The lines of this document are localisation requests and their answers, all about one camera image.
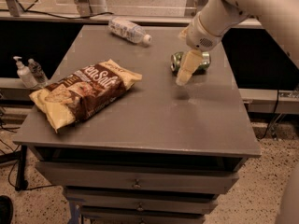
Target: cabinet drawer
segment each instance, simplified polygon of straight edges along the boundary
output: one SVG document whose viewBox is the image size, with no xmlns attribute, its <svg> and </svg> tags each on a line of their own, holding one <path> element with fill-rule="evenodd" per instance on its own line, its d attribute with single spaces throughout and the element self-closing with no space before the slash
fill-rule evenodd
<svg viewBox="0 0 299 224">
<path fill-rule="evenodd" d="M 139 191 L 138 193 L 110 189 L 64 189 L 69 202 L 78 205 L 126 208 L 144 211 L 164 211 L 191 214 L 209 214 L 217 206 L 216 200 L 196 193 L 167 193 Z"/>
<path fill-rule="evenodd" d="M 225 194 L 237 173 L 41 161 L 36 169 L 61 186 Z"/>
<path fill-rule="evenodd" d="M 176 213 L 162 212 L 136 212 L 123 209 L 108 209 L 97 207 L 81 207 L 81 214 L 86 218 L 102 221 L 113 221 L 113 223 L 130 224 L 202 224 L 204 216 L 182 215 Z"/>
</svg>

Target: drawer handle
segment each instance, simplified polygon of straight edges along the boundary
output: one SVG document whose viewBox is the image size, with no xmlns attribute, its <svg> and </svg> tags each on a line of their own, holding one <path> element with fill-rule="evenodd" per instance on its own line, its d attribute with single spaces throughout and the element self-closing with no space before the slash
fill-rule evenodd
<svg viewBox="0 0 299 224">
<path fill-rule="evenodd" d="M 136 179 L 135 183 L 132 185 L 133 189 L 141 189 L 141 185 L 139 184 L 139 180 Z"/>
<path fill-rule="evenodd" d="M 143 211 L 144 211 L 144 209 L 143 209 L 143 207 L 142 207 L 142 203 L 139 204 L 139 206 L 137 207 L 136 210 L 137 210 L 138 212 L 143 212 Z"/>
</svg>

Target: pump nozzle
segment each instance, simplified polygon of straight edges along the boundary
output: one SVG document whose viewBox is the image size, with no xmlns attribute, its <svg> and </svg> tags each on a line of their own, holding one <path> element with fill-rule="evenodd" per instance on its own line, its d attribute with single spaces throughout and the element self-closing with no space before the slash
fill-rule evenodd
<svg viewBox="0 0 299 224">
<path fill-rule="evenodd" d="M 17 62 L 18 60 L 21 59 L 21 56 L 14 56 L 13 59 Z"/>
<path fill-rule="evenodd" d="M 24 67 L 24 64 L 20 61 L 21 56 L 14 56 L 13 59 L 16 61 L 16 65 L 18 66 L 18 68 Z"/>
</svg>

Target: table top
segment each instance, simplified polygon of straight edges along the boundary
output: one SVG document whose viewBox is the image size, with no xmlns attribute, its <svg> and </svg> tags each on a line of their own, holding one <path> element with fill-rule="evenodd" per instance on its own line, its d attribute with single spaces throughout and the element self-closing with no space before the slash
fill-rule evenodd
<svg viewBox="0 0 299 224">
<path fill-rule="evenodd" d="M 108 59 L 142 74 L 142 81 L 87 121 L 64 127 L 59 133 L 34 107 L 13 142 L 40 147 L 259 157 L 259 143 L 222 44 L 210 51 L 208 70 L 179 87 L 170 69 L 170 56 L 189 50 L 178 39 L 182 28 L 145 29 L 153 38 L 149 47 L 113 35 L 105 25 L 85 25 L 52 81 Z"/>
</svg>

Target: plastic water bottle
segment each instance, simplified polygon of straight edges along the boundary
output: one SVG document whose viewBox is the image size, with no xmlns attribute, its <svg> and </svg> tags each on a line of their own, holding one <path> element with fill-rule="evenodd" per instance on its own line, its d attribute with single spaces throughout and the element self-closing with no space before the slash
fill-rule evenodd
<svg viewBox="0 0 299 224">
<path fill-rule="evenodd" d="M 108 28 L 113 34 L 136 44 L 143 43 L 149 45 L 151 42 L 151 36 L 141 26 L 123 18 L 117 17 L 110 20 Z"/>
<path fill-rule="evenodd" d="M 28 67 L 32 73 L 32 75 L 35 77 L 38 86 L 43 88 L 47 86 L 48 79 L 46 77 L 46 74 L 44 73 L 43 69 L 41 68 L 41 65 L 37 63 L 34 59 L 28 60 Z"/>
</svg>

